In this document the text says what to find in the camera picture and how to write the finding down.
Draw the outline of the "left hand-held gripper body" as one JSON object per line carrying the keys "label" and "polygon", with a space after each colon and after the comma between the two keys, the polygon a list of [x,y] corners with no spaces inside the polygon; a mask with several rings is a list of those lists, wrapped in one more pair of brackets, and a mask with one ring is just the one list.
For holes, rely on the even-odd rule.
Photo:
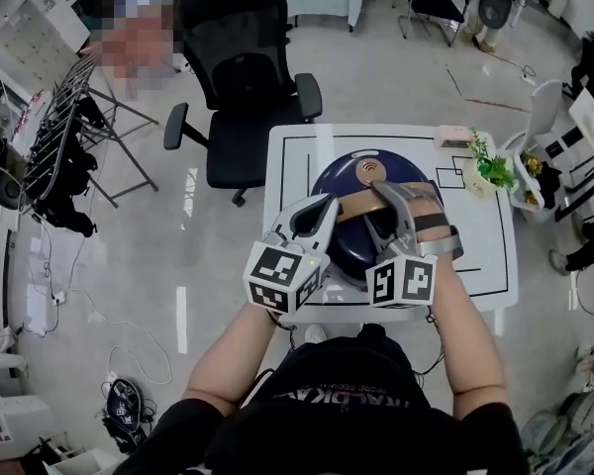
{"label": "left hand-held gripper body", "polygon": [[292,240],[271,232],[256,241],[243,275],[248,301],[273,314],[295,314],[322,286],[330,239]]}

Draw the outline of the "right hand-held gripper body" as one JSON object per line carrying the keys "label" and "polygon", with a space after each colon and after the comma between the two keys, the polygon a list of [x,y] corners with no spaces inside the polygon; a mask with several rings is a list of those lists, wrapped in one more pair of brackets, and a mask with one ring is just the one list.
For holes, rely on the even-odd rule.
{"label": "right hand-held gripper body", "polygon": [[419,256],[400,255],[365,271],[367,296],[374,308],[431,306],[434,301],[439,257],[453,259],[463,255],[459,232],[450,226],[452,236],[419,242]]}

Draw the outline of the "person's right hand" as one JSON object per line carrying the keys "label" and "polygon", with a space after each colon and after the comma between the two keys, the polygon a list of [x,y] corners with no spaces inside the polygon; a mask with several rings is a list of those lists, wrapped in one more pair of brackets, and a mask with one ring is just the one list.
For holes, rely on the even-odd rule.
{"label": "person's right hand", "polygon": [[407,204],[414,222],[418,242],[434,241],[452,236],[444,207],[431,184],[405,183],[416,194]]}

